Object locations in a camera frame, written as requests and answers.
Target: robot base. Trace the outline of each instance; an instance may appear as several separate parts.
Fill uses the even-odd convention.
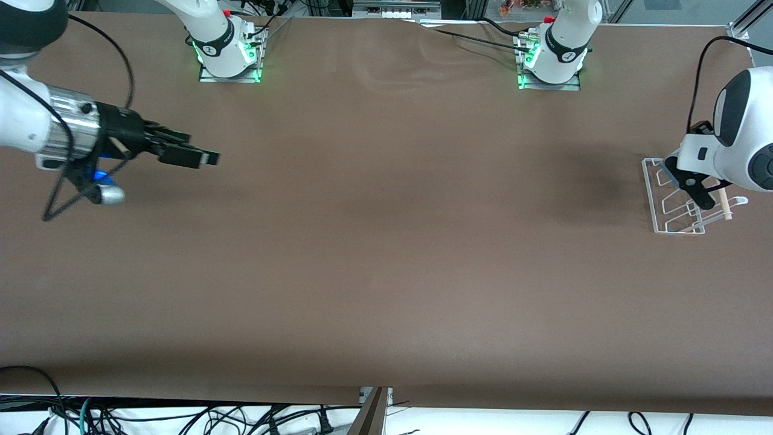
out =
[[[530,50],[535,49],[535,45],[540,40],[540,37],[535,33],[536,28],[529,29],[528,33],[521,33],[521,36],[514,36],[512,38],[512,44],[514,46],[524,46]],[[516,50],[516,69],[518,71],[518,88],[519,89],[540,89],[543,91],[579,91],[580,90],[580,74],[575,73],[572,78],[562,84],[551,84],[541,81],[536,78],[534,73],[526,68],[526,59],[532,56],[531,53],[523,53]]]
[[[241,74],[233,77],[217,77],[212,75],[203,65],[199,70],[199,81],[203,83],[260,83],[263,76],[263,61],[266,57],[266,42],[268,41],[268,30],[263,29],[254,37],[255,63],[247,67]]]
[[[746,197],[732,197],[718,201],[711,210],[701,210],[695,201],[673,184],[661,166],[662,161],[653,158],[642,160],[652,228],[656,234],[706,234],[706,225],[720,219],[729,221],[733,216],[731,208],[749,203]]]

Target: black cable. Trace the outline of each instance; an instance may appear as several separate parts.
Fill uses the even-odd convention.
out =
[[[278,413],[280,413],[281,411],[283,411],[283,410],[285,410],[285,409],[287,409],[289,407],[290,407],[289,405],[285,405],[285,404],[282,404],[282,405],[272,405],[271,409],[269,409],[267,413],[265,413],[260,419],[257,420],[257,422],[255,422],[255,424],[252,426],[252,429],[250,429],[250,431],[247,432],[247,435],[252,435],[261,426],[266,424],[266,422],[268,422],[268,420],[274,418],[275,415],[277,415]]]
[[[236,423],[234,423],[234,422],[232,422],[232,421],[225,421],[225,420],[224,420],[223,422],[221,422],[221,423],[225,423],[225,424],[227,424],[227,425],[229,425],[229,426],[233,426],[233,427],[235,427],[235,428],[236,428],[236,430],[237,430],[237,434],[238,434],[238,435],[243,435],[243,430],[242,430],[242,428],[240,428],[240,427],[239,427],[239,426],[238,426]]]
[[[89,428],[87,433],[92,433],[93,435],[100,435],[100,431],[97,428],[97,424],[94,423],[94,416],[91,415],[91,411],[88,408],[86,409],[86,415],[85,415],[84,422],[86,423],[86,427]],[[120,435],[120,432],[115,432],[114,431],[115,435]]]
[[[150,421],[164,421],[164,420],[186,419],[186,418],[194,417],[194,416],[197,416],[197,415],[198,415],[198,413],[196,413],[196,414],[186,414],[184,416],[154,417],[154,418],[147,418],[147,419],[131,419],[131,418],[127,418],[127,417],[116,417],[116,416],[112,416],[111,418],[113,420],[128,421],[128,422],[134,422],[134,423],[137,423],[137,422],[142,423],[142,422],[150,422]]]
[[[329,406],[325,408],[325,411],[335,411],[336,409],[360,409],[361,406]],[[319,409],[305,409],[302,411],[296,411],[294,413],[288,414],[286,416],[279,417],[275,420],[275,423],[277,426],[280,426],[282,424],[287,423],[288,421],[299,419],[303,416],[308,416],[311,414],[316,414],[319,412]],[[266,435],[269,433],[271,429],[266,429],[263,432],[260,433],[260,435]]]
[[[105,176],[103,176],[102,178],[112,177],[113,175],[115,175],[115,173],[117,173],[118,171],[122,170],[124,168],[124,166],[126,166],[126,163],[129,163],[130,161],[131,161],[131,156],[126,155],[124,157],[124,159],[119,164],[113,166],[113,169],[107,171],[107,174]],[[62,175],[60,175],[60,178],[63,178],[63,174],[64,174],[64,169],[62,169]],[[68,208],[72,207],[73,204],[75,204],[79,200],[83,199],[83,197],[85,197],[86,195],[90,194],[92,192],[92,190],[94,190],[94,188],[97,187],[97,185],[98,185],[98,182],[96,180],[95,181],[90,181],[88,184],[86,184],[82,188],[82,190],[80,192],[78,192],[77,194],[73,195],[73,197],[71,197],[69,200],[67,200],[62,206],[60,206],[59,208],[57,208],[54,211],[49,212],[48,214],[44,214],[43,215],[43,221],[48,222],[48,221],[51,221],[52,219],[54,219],[55,217],[59,216],[65,210],[67,210]]]
[[[113,413],[109,409],[102,409],[101,412],[107,416],[107,424],[112,429],[114,435],[121,435],[121,434],[126,435],[126,433],[124,432],[124,427],[121,425],[121,422],[114,418]]]
[[[48,422],[51,420],[51,417],[46,417],[40,424],[35,428],[35,430],[32,431],[31,435],[43,435],[46,432],[46,426],[48,426]]]
[[[346,0],[338,0],[343,16],[352,16],[352,6]]]
[[[239,412],[241,413],[242,420],[244,421],[244,430],[240,431],[239,434],[240,435],[244,435],[245,433],[247,433],[247,414],[244,413],[244,409],[241,408],[241,407],[239,408]]]
[[[107,433],[107,431],[104,428],[104,421],[106,418],[104,418],[104,411],[100,414],[100,420],[99,420],[99,427],[102,429],[102,433]]]
[[[265,26],[263,26],[263,27],[259,28],[258,30],[256,30],[256,31],[255,31],[255,32],[253,32],[253,33],[248,33],[248,34],[247,34],[247,38],[251,38],[251,37],[253,37],[253,36],[257,35],[258,33],[260,33],[260,32],[263,32],[265,29],[267,29],[267,28],[268,28],[268,26],[271,24],[271,22],[272,22],[272,21],[274,21],[274,19],[275,19],[275,18],[277,18],[278,16],[279,16],[279,15],[272,15],[272,16],[271,16],[271,18],[269,18],[269,19],[268,19],[268,22],[266,22]]]
[[[492,19],[488,19],[488,18],[486,18],[485,16],[482,16],[482,17],[480,17],[480,18],[476,18],[476,19],[475,19],[475,21],[483,21],[483,22],[487,22],[488,24],[490,24],[490,25],[494,26],[494,29],[497,29],[498,31],[500,31],[500,32],[502,32],[502,33],[504,33],[504,34],[506,34],[506,35],[509,35],[509,36],[518,36],[518,35],[519,35],[521,32],[525,32],[525,31],[529,30],[529,28],[528,28],[528,27],[526,27],[524,30],[519,30],[519,31],[517,31],[517,32],[511,32],[510,30],[508,30],[508,29],[505,29],[504,27],[500,26],[500,25],[499,25],[497,22],[495,22],[494,20],[492,20]]]
[[[8,76],[8,74],[6,74],[5,71],[3,71],[3,70],[0,70],[0,73],[2,73],[0,75],[2,75],[3,77]],[[62,400],[62,392],[59,391],[59,386],[56,384],[56,382],[54,382],[53,378],[48,373],[46,373],[45,370],[42,370],[41,368],[37,368],[37,367],[32,367],[31,365],[6,365],[5,367],[0,367],[0,373],[8,372],[10,370],[26,370],[27,372],[35,372],[38,375],[41,375],[43,378],[46,378],[46,381],[48,381],[49,385],[51,385],[51,388],[53,389],[54,393],[56,394],[56,401],[59,403],[59,406],[60,406],[60,408],[62,410],[62,413],[64,413],[64,414],[67,413],[67,408],[65,408],[65,406],[64,406],[64,400]],[[66,420],[64,422],[64,433],[65,433],[65,435],[70,433],[70,425],[67,424]]]
[[[94,24],[91,24],[90,22],[86,21],[85,19],[78,18],[75,15],[70,15],[70,19],[74,22],[79,22],[80,24],[83,24],[84,26],[88,27],[89,29],[92,29],[94,32],[99,33],[100,36],[107,39],[107,41],[113,45],[113,47],[118,51],[118,54],[121,55],[121,59],[124,61],[124,65],[126,66],[126,74],[129,76],[129,95],[126,97],[126,103],[124,103],[125,108],[130,108],[132,101],[135,99],[135,73],[131,69],[131,62],[129,62],[129,58],[126,56],[126,53],[124,52],[124,49],[121,48],[121,46],[118,45],[117,42],[113,38],[110,38],[110,35],[106,34],[102,31],[99,27],[96,27]]]
[[[738,44],[740,46],[744,46],[748,49],[757,51],[759,53],[769,54],[773,56],[773,50],[769,48],[765,48],[762,46],[757,46],[752,43],[748,43],[742,39],[738,38],[732,38],[730,36],[717,36],[716,38],[709,41],[706,46],[703,48],[703,51],[700,53],[700,58],[698,59],[698,70],[695,73],[695,88],[693,89],[693,101],[690,103],[690,114],[687,115],[687,134],[690,134],[690,126],[693,124],[693,112],[695,111],[695,102],[698,98],[698,87],[700,85],[700,71],[703,68],[703,58],[706,56],[706,52],[709,50],[709,47],[711,44],[715,43],[716,41],[729,41],[734,44]]]
[[[644,422],[644,426],[647,428],[647,433],[642,432],[634,423],[633,423],[633,416],[638,416],[642,421]],[[649,428],[649,421],[644,417],[644,414],[642,413],[628,413],[628,424],[631,425],[631,428],[635,430],[638,435],[652,435],[652,429]]]
[[[218,411],[217,409],[213,409],[211,413],[215,414],[217,416],[223,416],[223,417],[227,418],[228,420],[232,420],[232,421],[235,421],[235,422],[238,422],[238,423],[242,423],[245,426],[252,426],[252,425],[255,424],[255,423],[250,423],[250,422],[247,421],[247,414],[244,413],[243,409],[240,409],[240,411],[241,411],[241,414],[242,414],[242,418],[241,419],[238,419],[238,418],[236,418],[234,416],[230,416],[230,415],[227,415],[225,413],[222,413],[222,412]]]
[[[320,435],[328,435],[328,433],[332,433],[335,429],[333,429],[333,426],[330,424],[330,419],[328,419],[328,413],[325,411],[325,405],[319,406],[319,412],[317,413],[317,417],[319,418],[319,433]]]
[[[216,415],[220,415],[220,418],[218,418],[217,420],[213,420],[211,413],[207,413],[207,416],[209,416],[209,420],[207,420],[207,426],[205,426],[205,428],[209,427],[209,429],[205,429],[204,430],[204,435],[211,435],[212,434],[212,429],[214,429],[215,426],[217,426],[218,423],[233,424],[231,422],[223,422],[223,421],[226,419],[226,417],[228,417],[229,415],[235,413],[239,409],[241,409],[241,406],[236,406],[231,411],[228,411],[228,413],[225,413],[225,414],[222,414],[222,415],[220,415],[221,413],[216,413]]]
[[[684,422],[684,428],[682,428],[682,435],[687,435],[687,430],[690,428],[690,424],[693,422],[693,417],[695,414],[690,414],[687,416],[687,421]]]
[[[310,3],[304,2],[303,0],[298,0],[298,1],[299,1],[301,4],[303,4],[303,5],[307,6],[307,7],[309,7],[310,9],[319,9],[319,10],[325,10],[325,9],[327,9],[327,8],[330,6],[330,1],[331,1],[331,0],[328,0],[328,4],[327,4],[327,5],[322,5],[322,6],[314,6],[314,5],[310,4]]]
[[[255,4],[254,4],[253,2],[246,2],[246,3],[247,3],[248,5],[250,5],[250,7],[252,8],[252,10],[254,10],[254,11],[255,11],[255,13],[257,14],[257,16],[261,16],[261,12],[257,10],[257,8],[255,7]]]
[[[211,411],[214,408],[215,408],[214,406],[208,406],[202,412],[200,412],[200,413],[196,414],[195,416],[193,416],[193,418],[188,423],[186,423],[185,426],[182,427],[182,429],[179,431],[178,435],[187,435],[187,433],[191,430],[191,428],[193,428],[193,425],[195,425],[196,422],[199,421],[199,419],[202,416],[204,416],[205,414],[207,414],[209,411]]]
[[[433,28],[433,30],[435,32],[445,33],[446,35],[458,36],[460,38],[470,39],[471,41],[476,41],[476,42],[479,42],[479,43],[489,44],[489,45],[493,45],[493,46],[501,46],[501,47],[509,48],[511,50],[516,50],[516,51],[523,51],[524,53],[529,51],[529,49],[527,49],[526,47],[514,46],[514,45],[509,45],[509,44],[503,44],[503,43],[497,43],[497,42],[494,42],[494,41],[489,41],[487,39],[475,38],[474,36],[462,35],[461,33],[449,32],[447,30],[440,30],[440,29],[435,29],[435,28]]]
[[[577,432],[580,432],[580,428],[582,427],[582,423],[585,423],[585,419],[587,419],[587,416],[590,415],[591,411],[585,411],[582,413],[582,416],[577,421],[577,424],[574,425],[574,429],[572,429],[571,432],[569,432],[568,435],[577,435]]]

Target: robotic hand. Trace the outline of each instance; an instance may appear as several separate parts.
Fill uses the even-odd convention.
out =
[[[714,126],[694,125],[663,166],[704,210],[716,204],[710,192],[730,184],[773,192],[773,67],[750,68],[730,80],[717,98]],[[720,184],[705,187],[709,176]]]
[[[587,45],[603,15],[598,0],[564,0],[555,22],[536,28],[539,46],[526,68],[546,83],[568,82],[582,68]]]
[[[124,199],[124,191],[97,169],[103,157],[128,161],[150,152],[177,166],[217,164],[218,153],[191,146],[187,134],[30,78],[26,63],[64,33],[67,21],[63,0],[0,1],[0,146],[34,153],[42,170],[61,169],[94,204]]]

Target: metal mounting plate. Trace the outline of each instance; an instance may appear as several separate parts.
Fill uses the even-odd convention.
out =
[[[266,42],[268,41],[269,29],[263,29],[258,33],[252,42],[258,43],[255,46],[255,63],[247,67],[241,74],[223,78],[213,76],[203,65],[199,70],[199,81],[203,83],[260,83],[263,76],[263,61],[266,57]]]
[[[536,33],[536,28],[529,29],[528,33],[522,33],[525,36],[514,36],[512,38],[512,44],[518,47],[526,47],[533,49],[536,42],[533,35]],[[574,76],[562,84],[545,83],[538,79],[534,73],[526,68],[526,58],[530,55],[515,50],[516,53],[516,69],[518,71],[518,88],[519,89],[540,89],[542,91],[579,91],[580,90],[580,74],[574,73]]]

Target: power cord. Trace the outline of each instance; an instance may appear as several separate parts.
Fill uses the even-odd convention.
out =
[[[504,27],[500,26],[496,21],[486,18],[485,16],[482,16],[480,18],[476,18],[475,21],[483,21],[487,22],[488,24],[494,26],[494,29],[497,29],[498,31],[508,35],[508,36],[518,36],[521,32],[525,32],[529,30],[528,27],[526,27],[524,30],[519,30],[518,32],[512,32],[508,29],[505,29]]]
[[[46,381],[48,381],[49,385],[51,385],[51,388],[53,389],[54,394],[56,395],[56,401],[59,403],[59,407],[62,411],[62,414],[67,412],[67,408],[64,406],[64,400],[62,399],[62,392],[59,391],[59,386],[54,382],[53,378],[46,373],[45,370],[42,370],[41,368],[32,367],[31,365],[6,365],[5,367],[0,367],[0,373],[3,372],[10,372],[11,370],[24,370],[27,372],[34,372],[38,375],[41,375],[43,378],[46,378]],[[67,421],[64,423],[64,435],[69,435],[70,425],[67,424]]]
[[[328,435],[328,433],[332,433],[335,429],[330,424],[330,420],[328,420],[328,413],[325,411],[325,405],[319,406],[319,413],[317,413],[319,416],[319,433],[320,435]]]
[[[298,0],[301,4],[308,7],[309,9],[318,9],[318,10],[325,10],[330,6],[330,0],[328,0],[327,4],[322,6],[314,6],[311,3],[304,2],[303,0]]]
[[[687,430],[690,429],[690,424],[693,422],[693,417],[695,414],[690,414],[687,416],[687,421],[684,422],[684,427],[682,428],[682,435],[687,435]]]
[[[231,411],[227,413],[219,413],[217,411],[214,411],[213,413],[217,416],[220,416],[217,419],[212,418],[212,413],[207,413],[209,420],[207,420],[206,425],[204,426],[204,434],[203,435],[212,435],[212,430],[217,426],[219,423],[225,423],[228,425],[231,425],[233,427],[237,428],[237,431],[239,435],[243,435],[244,432],[246,432],[246,429],[242,430],[240,429],[235,423],[226,421],[225,419],[228,418],[231,414],[235,413],[236,411],[241,411],[244,424],[246,425],[247,416],[244,414],[244,411],[242,410],[242,406],[236,406]]]
[[[242,4],[245,4],[245,3],[246,3],[246,4],[248,4],[248,5],[250,5],[250,7],[252,8],[252,10],[254,10],[254,11],[255,11],[255,14],[257,14],[257,16],[261,16],[261,15],[262,15],[262,14],[261,14],[261,11],[259,11],[259,10],[257,9],[257,7],[255,6],[255,4],[254,4],[253,2],[243,2]]]
[[[633,416],[638,416],[640,419],[642,419],[642,422],[644,422],[644,426],[647,428],[647,433],[642,432],[638,426],[636,426],[633,423]],[[642,413],[628,413],[628,424],[631,425],[631,428],[638,433],[638,435],[652,435],[652,429],[649,428],[649,421],[644,417],[644,414]]]
[[[462,35],[461,33],[449,32],[447,30],[441,30],[441,29],[435,29],[435,28],[432,28],[432,30],[434,30],[435,32],[444,33],[446,35],[457,36],[458,38],[470,39],[471,41],[476,41],[478,43],[489,44],[489,45],[492,45],[492,46],[501,46],[501,47],[509,48],[511,50],[522,51],[524,53],[529,51],[529,49],[527,49],[526,47],[519,47],[519,46],[514,46],[514,45],[511,45],[511,44],[497,43],[495,41],[489,41],[487,39],[475,38],[474,36]]]
[[[281,4],[279,7],[281,8],[281,7],[282,7],[282,6],[284,6],[284,4],[285,4],[285,3],[287,3],[288,1],[289,1],[289,0],[284,0],[284,1],[282,2],[282,4]],[[266,24],[265,24],[265,25],[263,25],[262,27],[260,27],[258,30],[256,30],[256,31],[255,31],[255,32],[253,32],[253,33],[248,33],[248,34],[247,34],[247,38],[251,38],[251,37],[253,37],[253,36],[255,36],[255,35],[258,35],[258,34],[260,34],[261,32],[263,32],[265,29],[268,29],[268,26],[271,24],[271,22],[272,22],[272,21],[274,21],[274,19],[275,19],[275,18],[277,18],[278,16],[282,15],[282,13],[273,14],[273,15],[271,16],[271,18],[269,18],[269,19],[268,19],[268,21],[266,22]]]
[[[734,44],[738,44],[740,46],[744,46],[748,49],[757,51],[759,53],[773,55],[773,50],[769,48],[765,48],[763,46],[757,46],[752,43],[748,43],[742,39],[733,38],[730,36],[717,36],[716,38],[709,41],[706,46],[703,48],[703,51],[700,53],[700,58],[698,59],[698,70],[695,73],[695,88],[693,89],[693,100],[690,103],[690,114],[687,115],[687,134],[690,134],[690,126],[693,124],[693,112],[695,112],[695,102],[698,97],[698,87],[700,85],[700,71],[703,69],[703,58],[706,56],[706,52],[709,50],[709,47],[711,47],[712,44],[714,44],[716,41],[729,41]]]
[[[585,411],[582,413],[582,416],[577,421],[577,424],[574,425],[574,429],[572,429],[571,432],[569,432],[568,435],[577,435],[578,432],[580,432],[580,428],[582,427],[582,424],[585,423],[585,419],[587,419],[587,416],[591,414],[591,411]]]
[[[51,417],[46,417],[46,419],[40,422],[40,424],[35,428],[35,430],[32,431],[30,435],[43,435],[46,432],[46,426],[48,426],[48,422],[50,420]]]
[[[118,51],[118,54],[121,55],[121,59],[124,61],[124,65],[126,66],[126,74],[129,76],[129,95],[126,97],[124,108],[130,108],[132,101],[135,99],[135,73],[131,69],[131,62],[129,62],[129,58],[126,56],[126,52],[124,52],[124,49],[122,49],[121,46],[118,45],[117,42],[115,42],[115,39],[110,37],[110,35],[106,34],[102,29],[100,29],[99,27],[96,27],[94,24],[91,24],[85,19],[78,18],[75,15],[70,15],[70,19],[73,20],[74,22],[83,24],[84,26],[88,27],[89,29],[92,29],[96,33],[99,33],[100,36],[105,38],[113,46],[113,48],[115,48],[115,50]]]

